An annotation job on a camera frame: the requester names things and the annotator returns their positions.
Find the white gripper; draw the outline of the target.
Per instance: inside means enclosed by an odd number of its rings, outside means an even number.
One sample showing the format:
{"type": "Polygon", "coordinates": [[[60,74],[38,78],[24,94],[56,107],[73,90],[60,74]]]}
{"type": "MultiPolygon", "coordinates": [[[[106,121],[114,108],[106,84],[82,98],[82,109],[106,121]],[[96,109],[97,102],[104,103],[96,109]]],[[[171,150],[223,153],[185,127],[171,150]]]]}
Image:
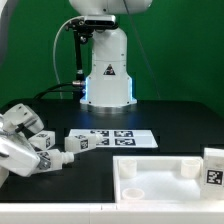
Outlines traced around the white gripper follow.
{"type": "Polygon", "coordinates": [[[37,134],[43,128],[40,117],[22,103],[0,114],[0,166],[23,177],[30,176],[36,168],[49,169],[50,160],[35,152],[43,150],[24,135],[25,130],[37,134]]]}

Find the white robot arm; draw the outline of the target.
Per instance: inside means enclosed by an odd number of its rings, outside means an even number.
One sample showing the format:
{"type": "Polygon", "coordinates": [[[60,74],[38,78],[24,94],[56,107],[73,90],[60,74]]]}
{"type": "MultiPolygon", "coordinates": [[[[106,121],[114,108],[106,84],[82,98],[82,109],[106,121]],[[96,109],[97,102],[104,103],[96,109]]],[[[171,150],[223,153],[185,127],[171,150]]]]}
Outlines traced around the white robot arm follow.
{"type": "MultiPolygon", "coordinates": [[[[65,23],[73,29],[75,43],[93,39],[92,71],[79,83],[84,90],[80,103],[85,108],[121,111],[137,103],[132,96],[132,79],[126,71],[127,37],[118,27],[116,16],[143,12],[152,1],[69,0],[79,13],[65,23]]],[[[23,136],[24,128],[35,134],[43,130],[41,119],[29,106],[17,104],[0,114],[0,167],[6,173],[29,177],[74,160],[72,151],[35,151],[23,136]]]]}

